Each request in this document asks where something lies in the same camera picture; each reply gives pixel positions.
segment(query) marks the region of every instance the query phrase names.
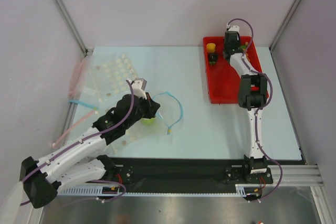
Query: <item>reflective metal surface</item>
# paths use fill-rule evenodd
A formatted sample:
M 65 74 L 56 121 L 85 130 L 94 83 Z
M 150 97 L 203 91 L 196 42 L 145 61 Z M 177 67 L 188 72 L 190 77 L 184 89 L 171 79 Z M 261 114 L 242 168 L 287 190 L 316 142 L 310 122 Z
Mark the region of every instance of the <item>reflective metal surface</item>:
M 215 197 L 122 197 L 102 204 L 60 196 L 45 207 L 40 224 L 158 224 L 228 223 L 314 224 L 321 223 L 309 187 L 282 187 L 259 203 L 242 198 Z

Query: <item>green ball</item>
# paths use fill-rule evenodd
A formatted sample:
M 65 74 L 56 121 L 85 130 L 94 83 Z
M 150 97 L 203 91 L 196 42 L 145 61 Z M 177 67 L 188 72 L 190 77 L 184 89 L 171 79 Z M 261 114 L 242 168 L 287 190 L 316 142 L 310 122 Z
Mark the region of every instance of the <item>green ball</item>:
M 155 118 L 150 118 L 150 119 L 142 118 L 141 123 L 143 125 L 151 125 L 152 123 L 154 123 L 154 120 L 155 120 Z

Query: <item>red tray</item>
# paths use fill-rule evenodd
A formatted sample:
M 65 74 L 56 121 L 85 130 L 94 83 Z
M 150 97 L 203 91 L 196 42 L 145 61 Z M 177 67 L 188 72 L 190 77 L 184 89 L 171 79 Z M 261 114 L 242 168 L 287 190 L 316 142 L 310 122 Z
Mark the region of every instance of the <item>red tray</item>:
M 249 42 L 251 37 L 241 36 L 242 45 Z M 216 53 L 218 53 L 217 62 L 210 66 L 208 54 L 206 52 L 206 44 L 215 43 Z M 205 37 L 203 38 L 205 71 L 208 83 L 208 94 L 211 103 L 228 104 L 238 103 L 238 91 L 240 76 L 223 58 L 224 37 Z M 257 51 L 252 42 L 247 50 L 248 58 L 251 65 L 259 72 L 262 72 Z

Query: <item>blue strip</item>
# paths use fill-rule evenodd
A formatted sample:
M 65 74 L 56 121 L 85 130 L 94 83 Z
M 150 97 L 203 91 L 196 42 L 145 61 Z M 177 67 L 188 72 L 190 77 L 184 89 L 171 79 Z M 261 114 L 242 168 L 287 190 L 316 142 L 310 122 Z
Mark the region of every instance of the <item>blue strip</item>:
M 154 100 L 155 97 L 157 97 L 158 95 L 163 95 L 163 94 L 166 94 L 166 95 L 169 95 L 170 97 L 172 97 L 173 99 L 175 99 L 179 106 L 180 106 L 180 118 L 175 122 L 173 123 L 172 125 L 168 125 L 162 118 L 161 114 L 159 113 L 159 117 L 161 118 L 161 120 L 167 125 L 168 127 L 168 130 L 167 130 L 167 135 L 170 135 L 170 132 L 171 132 L 171 128 L 176 124 L 178 123 L 180 120 L 182 120 L 182 117 L 183 117 L 183 107 L 182 107 L 182 104 L 180 103 L 180 101 L 175 97 L 173 96 L 172 94 L 170 94 L 168 91 L 166 92 L 163 92 L 163 93 L 159 93 L 159 94 L 156 94 L 155 96 L 152 97 L 152 99 Z
M 88 107 L 88 108 L 93 109 L 93 110 L 98 110 L 97 106 L 91 105 L 91 104 L 86 103 L 86 102 L 81 102 L 81 101 L 77 101 L 77 100 L 69 100 L 69 102 L 80 104 L 80 105 L 83 105 L 83 106 Z

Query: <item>white wall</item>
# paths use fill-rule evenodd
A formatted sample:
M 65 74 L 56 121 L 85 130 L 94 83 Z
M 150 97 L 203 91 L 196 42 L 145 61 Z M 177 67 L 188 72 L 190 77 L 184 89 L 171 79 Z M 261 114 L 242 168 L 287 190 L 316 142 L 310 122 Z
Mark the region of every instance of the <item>white wall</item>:
M 303 0 L 274 52 L 303 151 L 336 206 L 336 6 Z
M 245 18 L 269 46 L 293 0 L 64 0 L 87 47 L 199 45 Z M 249 35 L 243 26 L 243 35 Z
M 0 205 L 28 156 L 50 151 L 80 50 L 52 0 L 0 0 Z

